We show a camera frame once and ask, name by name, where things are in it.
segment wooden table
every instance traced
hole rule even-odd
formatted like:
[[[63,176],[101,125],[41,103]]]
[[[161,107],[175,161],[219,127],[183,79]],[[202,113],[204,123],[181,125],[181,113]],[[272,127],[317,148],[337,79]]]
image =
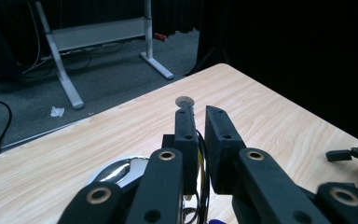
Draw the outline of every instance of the wooden table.
[[[108,162],[149,156],[174,132],[175,99],[193,98],[204,130],[205,106],[226,110],[248,147],[266,150],[301,187],[358,185],[358,160],[330,163],[328,150],[358,139],[225,64],[218,64],[0,155],[0,223],[56,223],[89,178]],[[229,196],[211,196],[209,218],[236,223]]]

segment desk leg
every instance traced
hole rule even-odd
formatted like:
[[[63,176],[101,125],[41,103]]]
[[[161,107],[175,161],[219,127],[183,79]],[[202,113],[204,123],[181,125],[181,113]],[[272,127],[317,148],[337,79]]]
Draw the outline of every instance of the desk leg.
[[[151,0],[145,0],[145,39],[146,52],[142,52],[141,56],[156,68],[168,80],[173,79],[173,74],[164,66],[153,58],[153,28],[152,28],[152,9]]]
[[[66,92],[69,100],[71,101],[72,107],[74,109],[81,109],[84,107],[84,103],[80,98],[77,90],[75,89],[74,84],[71,79],[66,75],[65,68],[63,67],[62,59],[60,53],[57,49],[57,45],[55,44],[54,37],[48,27],[48,20],[46,18],[45,12],[42,8],[42,4],[40,2],[35,2],[37,12],[39,14],[40,20],[42,21],[43,28],[45,30],[46,38],[48,40],[48,45],[50,46],[51,53],[53,54],[54,61],[58,68],[57,76],[62,84],[63,89]]]

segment black curtain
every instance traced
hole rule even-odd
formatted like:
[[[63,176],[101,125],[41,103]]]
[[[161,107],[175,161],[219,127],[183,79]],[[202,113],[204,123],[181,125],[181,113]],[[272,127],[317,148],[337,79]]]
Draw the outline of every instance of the black curtain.
[[[200,28],[201,0],[152,0],[153,32],[173,35]],[[144,0],[61,0],[44,3],[51,28],[142,17]]]
[[[358,1],[205,3],[198,70],[229,63],[358,138]]]
[[[200,28],[201,0],[152,0],[153,30],[162,35]]]

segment desk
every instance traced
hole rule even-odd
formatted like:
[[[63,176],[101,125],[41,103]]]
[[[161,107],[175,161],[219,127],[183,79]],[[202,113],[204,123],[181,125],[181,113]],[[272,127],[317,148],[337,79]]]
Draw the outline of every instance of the desk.
[[[106,163],[149,156],[174,133],[175,99],[195,100],[203,134],[205,106],[227,111],[248,147],[266,150],[301,187],[358,185],[358,161],[330,163],[328,150],[358,139],[225,64],[203,70],[0,155],[0,223],[55,223]],[[236,223],[229,196],[211,195],[209,218]]]
[[[66,74],[60,50],[83,48],[90,45],[144,35],[146,50],[141,53],[141,56],[167,79],[173,79],[173,74],[153,58],[151,0],[145,0],[145,16],[142,18],[58,30],[50,30],[42,3],[36,1],[35,5],[40,20],[42,21],[48,45],[50,46],[51,53],[58,68],[57,75],[59,81],[74,109],[83,108],[84,103],[71,79]]]

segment dark background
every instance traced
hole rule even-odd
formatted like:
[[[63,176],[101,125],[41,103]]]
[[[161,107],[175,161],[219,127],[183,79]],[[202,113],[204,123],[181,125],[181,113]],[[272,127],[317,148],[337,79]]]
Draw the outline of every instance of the dark background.
[[[44,0],[50,29],[143,17],[144,0]],[[31,1],[42,54],[50,50],[39,16]],[[152,0],[153,30],[162,35],[187,33],[200,28],[200,0]],[[37,55],[37,38],[25,0],[0,0],[0,81],[19,81],[21,65],[31,65]]]
[[[358,1],[206,1],[193,72],[215,63],[358,138]]]
[[[192,73],[228,63],[358,138],[358,1],[152,4],[154,32],[200,29]],[[142,0],[57,0],[44,6],[51,28],[144,14]],[[0,3],[0,80],[21,79],[17,63],[33,63],[36,46],[28,6]],[[49,53],[43,36],[41,47]]]

